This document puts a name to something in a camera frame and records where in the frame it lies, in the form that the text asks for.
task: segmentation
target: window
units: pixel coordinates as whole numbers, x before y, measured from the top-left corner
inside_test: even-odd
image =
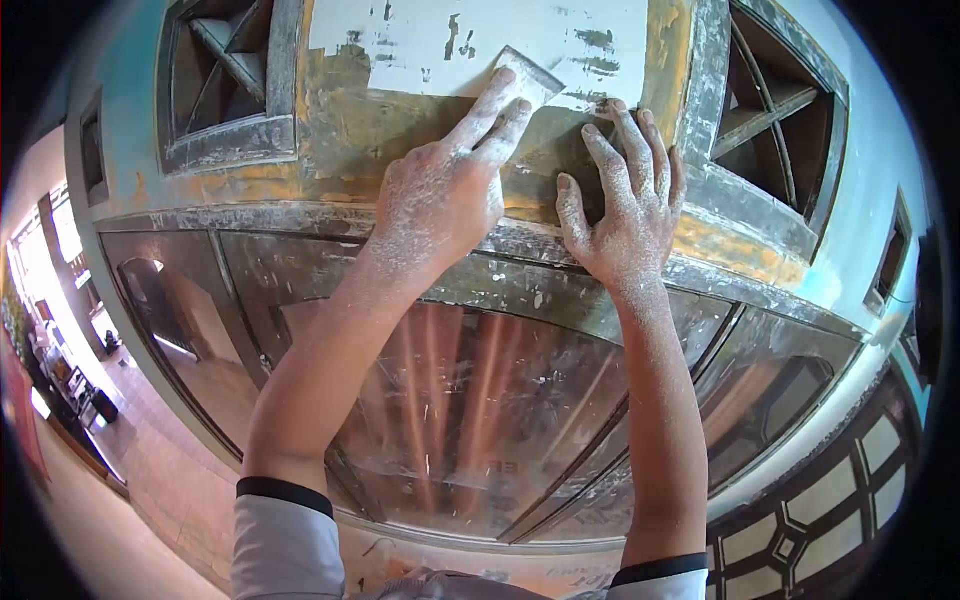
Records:
[[[104,144],[100,126],[101,91],[97,90],[80,119],[81,163],[87,204],[93,206],[109,199],[104,175]]]
[[[731,372],[701,407],[709,484],[729,479],[775,443],[833,377],[810,356],[768,360]]]
[[[180,0],[157,74],[164,172],[294,152],[300,2]]]
[[[280,309],[294,339],[323,300]],[[627,393],[623,349],[510,315],[417,303],[336,439],[387,520],[496,538]]]
[[[909,244],[910,227],[906,216],[906,204],[903,199],[903,190],[898,188],[894,220],[887,234],[883,257],[877,267],[874,284],[863,301],[867,308],[877,315],[883,313],[883,306],[900,278],[900,270],[903,268]]]
[[[727,93],[711,157],[810,223],[818,203],[829,204],[839,167],[829,160],[834,95],[760,21],[736,6],[731,15]]]

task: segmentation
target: tiled floor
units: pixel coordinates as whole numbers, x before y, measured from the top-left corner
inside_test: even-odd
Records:
[[[89,591],[105,600],[227,600],[151,533],[127,502],[93,474],[39,416],[49,472],[36,498]]]
[[[127,480],[131,504],[151,529],[228,591],[238,475],[177,419],[126,348],[103,364],[122,397],[114,398],[120,417],[95,433],[97,444]]]

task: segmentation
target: dusty hand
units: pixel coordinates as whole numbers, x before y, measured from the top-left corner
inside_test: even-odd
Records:
[[[387,169],[368,244],[402,268],[436,278],[476,248],[503,216],[499,169],[510,158],[532,116],[521,101],[474,150],[509,103],[516,74],[502,68],[456,128],[415,148]]]
[[[580,185],[566,173],[557,179],[557,212],[567,249],[617,298],[635,294],[645,281],[660,281],[680,220],[686,179],[677,148],[667,154],[652,112],[640,112],[638,128],[623,102],[612,100],[608,106],[626,160],[594,126],[582,131],[600,169],[606,214],[590,228]]]

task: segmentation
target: wooden frame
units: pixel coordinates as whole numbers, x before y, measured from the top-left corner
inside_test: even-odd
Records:
[[[275,2],[270,26],[266,112],[177,136],[173,124],[173,58],[180,24],[202,0],[179,0],[168,9],[156,67],[156,133],[160,170],[166,175],[252,161],[296,158],[294,81],[302,0]]]
[[[730,7],[747,14],[778,39],[833,98],[830,142],[823,163],[824,175],[819,194],[810,210],[804,214],[797,213],[767,192],[711,162],[716,148],[722,150],[742,137],[736,132],[720,135],[719,131],[726,99],[731,30],[734,29]],[[691,84],[680,127],[680,149],[688,164],[687,203],[703,209],[702,212],[713,219],[720,218],[747,226],[764,244],[812,262],[832,210],[846,148],[849,105],[847,82],[816,42],[771,0],[700,2],[694,15],[692,35]],[[782,103],[775,103],[775,110],[769,111],[768,115],[761,115],[755,122],[744,123],[743,128],[752,131],[767,121],[779,121],[781,117],[805,106],[809,100],[809,94],[801,93]],[[780,135],[779,152],[789,160],[782,141]]]

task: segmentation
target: finger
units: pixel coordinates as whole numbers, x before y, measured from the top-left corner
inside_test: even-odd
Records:
[[[670,149],[670,210],[675,217],[680,216],[686,200],[686,165],[676,146]]]
[[[512,70],[507,67],[497,69],[487,89],[477,98],[467,116],[447,135],[446,141],[472,150],[493,127],[496,115],[510,103],[515,81],[516,73]]]
[[[519,145],[523,132],[527,131],[533,115],[533,105],[526,100],[521,100],[500,129],[487,138],[487,141],[473,152],[473,156],[491,165],[503,166],[514,155],[516,146]]]
[[[670,187],[670,161],[666,155],[666,146],[663,145],[660,130],[654,123],[654,113],[645,108],[640,111],[638,117],[637,122],[640,125],[640,131],[653,153],[654,190],[658,196],[662,197]]]
[[[634,199],[634,192],[630,189],[627,162],[619,152],[613,149],[596,126],[584,125],[581,134],[587,144],[587,150],[600,170],[600,182],[603,184],[603,192],[607,198],[607,212],[614,212],[622,208],[624,203]]]
[[[627,170],[630,172],[630,185],[638,197],[656,191],[654,189],[654,160],[634,117],[622,100],[608,103],[610,114],[620,133],[623,149],[627,153]]]
[[[584,214],[584,196],[580,184],[566,173],[557,177],[557,215],[566,249],[574,255],[585,252],[589,247],[590,226]]]

